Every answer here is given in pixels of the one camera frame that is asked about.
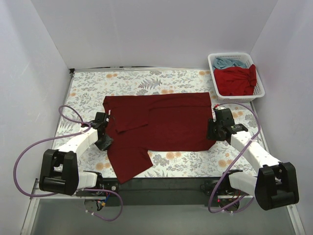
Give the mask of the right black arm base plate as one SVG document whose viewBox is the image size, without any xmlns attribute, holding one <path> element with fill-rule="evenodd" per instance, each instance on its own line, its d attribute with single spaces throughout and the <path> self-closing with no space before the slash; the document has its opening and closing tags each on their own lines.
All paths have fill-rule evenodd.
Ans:
<svg viewBox="0 0 313 235">
<path fill-rule="evenodd" d="M 218 180 L 217 179 L 208 179 L 200 186 L 203 193 L 207 196 L 210 196 L 215 188 Z M 226 196 L 240 196 L 242 193 L 240 190 L 232 188 L 230 183 L 227 181 L 221 182 L 217 187 L 215 195 L 226 195 Z"/>
</svg>

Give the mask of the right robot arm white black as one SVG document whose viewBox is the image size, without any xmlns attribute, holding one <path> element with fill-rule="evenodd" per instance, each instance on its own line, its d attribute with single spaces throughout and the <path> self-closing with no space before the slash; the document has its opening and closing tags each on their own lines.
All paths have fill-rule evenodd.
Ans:
<svg viewBox="0 0 313 235">
<path fill-rule="evenodd" d="M 237 190 L 251 195 L 265 211 L 299 202 L 298 183 L 295 166 L 282 162 L 268 153 L 252 136 L 243 124 L 236 124 L 229 108 L 214 107 L 215 118 L 209 119 L 207 138 L 226 141 L 239 151 L 238 157 L 244 157 L 257 172 L 253 177 L 241 170 L 232 170 L 230 164 L 215 184 L 209 198 L 213 198 L 221 186 L 226 194 Z"/>
</svg>

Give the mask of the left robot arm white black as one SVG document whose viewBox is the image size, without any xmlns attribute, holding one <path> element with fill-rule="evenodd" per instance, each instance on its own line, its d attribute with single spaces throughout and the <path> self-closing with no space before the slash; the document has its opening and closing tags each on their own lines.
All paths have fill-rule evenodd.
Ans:
<svg viewBox="0 0 313 235">
<path fill-rule="evenodd" d="M 106 134 L 110 115 L 96 113 L 95 119 L 81 125 L 81 132 L 58 149 L 48 149 L 43 154 L 39 188 L 42 191 L 73 195 L 86 189 L 94 196 L 104 190 L 101 174 L 80 171 L 78 159 L 93 145 L 105 151 L 113 139 Z"/>
</svg>

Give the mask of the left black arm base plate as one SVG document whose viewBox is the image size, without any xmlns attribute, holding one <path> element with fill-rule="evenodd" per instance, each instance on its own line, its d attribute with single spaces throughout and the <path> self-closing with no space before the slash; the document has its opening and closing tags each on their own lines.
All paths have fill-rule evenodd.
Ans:
<svg viewBox="0 0 313 235">
<path fill-rule="evenodd" d="M 117 181 L 100 181 L 93 188 L 85 188 L 81 190 L 81 193 L 91 196 L 106 196 L 109 194 L 108 192 L 103 192 L 103 190 L 118 192 L 119 183 Z"/>
</svg>

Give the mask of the dark red t shirt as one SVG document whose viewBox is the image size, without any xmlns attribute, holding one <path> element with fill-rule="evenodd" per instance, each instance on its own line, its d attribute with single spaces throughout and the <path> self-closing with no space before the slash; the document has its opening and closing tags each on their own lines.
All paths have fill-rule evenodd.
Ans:
<svg viewBox="0 0 313 235">
<path fill-rule="evenodd" d="M 106 133 L 113 139 L 107 155 L 119 183 L 149 169 L 148 151 L 206 151 L 209 93 L 106 96 L 111 114 Z"/>
</svg>

